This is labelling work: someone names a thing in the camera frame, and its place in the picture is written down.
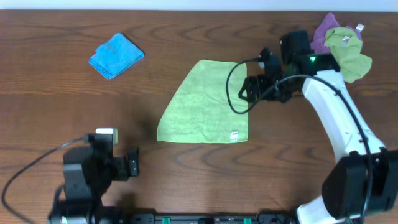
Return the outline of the light green cloth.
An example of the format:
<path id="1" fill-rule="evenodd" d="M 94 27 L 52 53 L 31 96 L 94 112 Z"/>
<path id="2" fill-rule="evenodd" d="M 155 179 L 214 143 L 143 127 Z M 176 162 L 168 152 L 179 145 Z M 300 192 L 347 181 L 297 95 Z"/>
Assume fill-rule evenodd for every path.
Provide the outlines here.
<path id="1" fill-rule="evenodd" d="M 248 140 L 244 111 L 248 103 L 238 97 L 247 66 L 236 62 L 200 60 L 189 71 L 157 127 L 157 140 L 174 143 L 237 143 Z"/>

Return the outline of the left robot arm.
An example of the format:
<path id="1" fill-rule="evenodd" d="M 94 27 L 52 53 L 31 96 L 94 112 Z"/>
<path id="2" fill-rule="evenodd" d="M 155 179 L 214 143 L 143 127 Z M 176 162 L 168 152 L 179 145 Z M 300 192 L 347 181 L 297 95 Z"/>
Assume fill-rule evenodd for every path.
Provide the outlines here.
<path id="1" fill-rule="evenodd" d="M 129 216 L 115 206 L 104 206 L 102 196 L 114 181 L 127 181 L 139 175 L 139 148 L 124 157 L 112 152 L 101 154 L 93 147 L 76 147 L 63 155 L 62 190 L 55 193 L 53 208 L 47 222 L 72 223 L 129 223 Z"/>

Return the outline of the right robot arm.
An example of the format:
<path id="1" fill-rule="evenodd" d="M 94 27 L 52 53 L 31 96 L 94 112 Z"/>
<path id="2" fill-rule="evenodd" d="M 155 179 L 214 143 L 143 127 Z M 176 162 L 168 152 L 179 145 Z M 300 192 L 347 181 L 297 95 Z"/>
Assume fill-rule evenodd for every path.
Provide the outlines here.
<path id="1" fill-rule="evenodd" d="M 264 48 L 256 62 L 263 74 L 247 77 L 239 97 L 285 103 L 299 91 L 314 107 L 331 142 L 336 164 L 319 197 L 299 206 L 296 223 L 362 223 L 391 210 L 397 197 L 397 152 L 370 130 L 332 54 L 316 54 L 304 30 L 280 38 L 281 56 Z"/>

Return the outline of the purple cloth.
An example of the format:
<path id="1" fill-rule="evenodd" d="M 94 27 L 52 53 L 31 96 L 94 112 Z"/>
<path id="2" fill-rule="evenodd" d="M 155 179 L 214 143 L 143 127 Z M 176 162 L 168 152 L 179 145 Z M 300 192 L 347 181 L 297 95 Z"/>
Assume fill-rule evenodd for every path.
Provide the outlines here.
<path id="1" fill-rule="evenodd" d="M 332 47 L 326 46 L 325 42 L 327 38 L 335 36 L 329 36 L 336 31 L 337 45 L 335 42 Z M 313 41 L 310 43 L 311 49 L 316 54 L 328 54 L 331 53 L 335 58 L 342 59 L 355 58 L 361 55 L 361 44 L 362 44 L 361 31 L 353 29 L 350 26 L 341 27 L 336 21 L 335 16 L 330 12 L 328 13 L 319 27 L 315 30 L 313 35 Z"/>

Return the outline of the crumpled olive green cloth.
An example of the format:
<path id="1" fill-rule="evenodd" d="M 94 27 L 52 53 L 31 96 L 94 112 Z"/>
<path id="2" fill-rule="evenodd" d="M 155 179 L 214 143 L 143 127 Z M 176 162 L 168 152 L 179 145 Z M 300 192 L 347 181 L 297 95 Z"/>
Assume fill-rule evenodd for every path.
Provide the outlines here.
<path id="1" fill-rule="evenodd" d="M 329 29 L 325 34 L 324 46 L 330 48 L 345 82 L 353 83 L 370 71 L 372 58 L 361 53 L 363 41 L 354 30 L 346 27 Z"/>

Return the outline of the folded blue cloth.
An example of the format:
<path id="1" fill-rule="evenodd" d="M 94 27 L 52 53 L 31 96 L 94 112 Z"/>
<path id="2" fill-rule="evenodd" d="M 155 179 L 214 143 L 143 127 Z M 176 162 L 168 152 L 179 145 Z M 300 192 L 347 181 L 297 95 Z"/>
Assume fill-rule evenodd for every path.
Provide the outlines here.
<path id="1" fill-rule="evenodd" d="M 89 64 L 105 79 L 111 80 L 145 57 L 145 53 L 125 35 L 117 33 L 101 44 Z"/>

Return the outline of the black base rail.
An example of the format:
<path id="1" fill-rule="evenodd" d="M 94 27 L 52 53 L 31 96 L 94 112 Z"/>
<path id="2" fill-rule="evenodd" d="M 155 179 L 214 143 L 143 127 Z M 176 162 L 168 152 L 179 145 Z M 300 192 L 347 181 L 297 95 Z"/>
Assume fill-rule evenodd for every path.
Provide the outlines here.
<path id="1" fill-rule="evenodd" d="M 120 223 L 127 224 L 297 224 L 294 215 L 266 212 L 256 215 L 232 215 L 232 214 L 132 214 L 124 218 Z"/>

